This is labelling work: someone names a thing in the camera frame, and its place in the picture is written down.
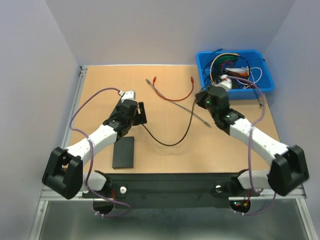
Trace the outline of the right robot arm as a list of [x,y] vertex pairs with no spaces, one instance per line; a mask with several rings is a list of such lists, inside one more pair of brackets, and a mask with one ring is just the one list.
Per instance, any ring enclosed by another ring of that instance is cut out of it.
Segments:
[[249,154],[256,152],[270,167],[269,170],[252,170],[249,165],[230,182],[233,194],[270,189],[284,197],[310,178],[304,150],[273,139],[232,109],[225,88],[213,86],[198,92],[195,104],[208,110],[220,130],[246,144]]

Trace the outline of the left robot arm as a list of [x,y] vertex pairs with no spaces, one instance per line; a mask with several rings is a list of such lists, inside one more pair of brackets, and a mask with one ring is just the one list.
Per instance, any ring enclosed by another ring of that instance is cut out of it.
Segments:
[[100,197],[108,196],[111,193],[109,178],[99,171],[84,174],[84,165],[95,154],[127,135],[131,127],[145,123],[143,102],[120,100],[110,117],[92,134],[86,134],[84,139],[65,149],[56,147],[52,150],[42,183],[67,200],[84,190],[86,183],[92,183]]

